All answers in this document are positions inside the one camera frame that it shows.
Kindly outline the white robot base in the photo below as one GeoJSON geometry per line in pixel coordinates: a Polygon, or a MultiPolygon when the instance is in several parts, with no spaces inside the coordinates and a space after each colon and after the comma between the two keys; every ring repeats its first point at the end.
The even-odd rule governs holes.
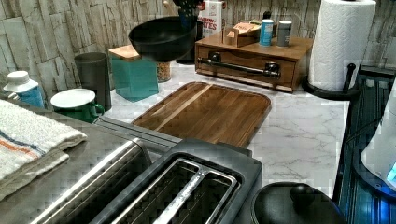
{"type": "Polygon", "coordinates": [[[384,115],[368,146],[361,153],[363,165],[392,190],[396,188],[396,88],[392,85],[384,115]]]}

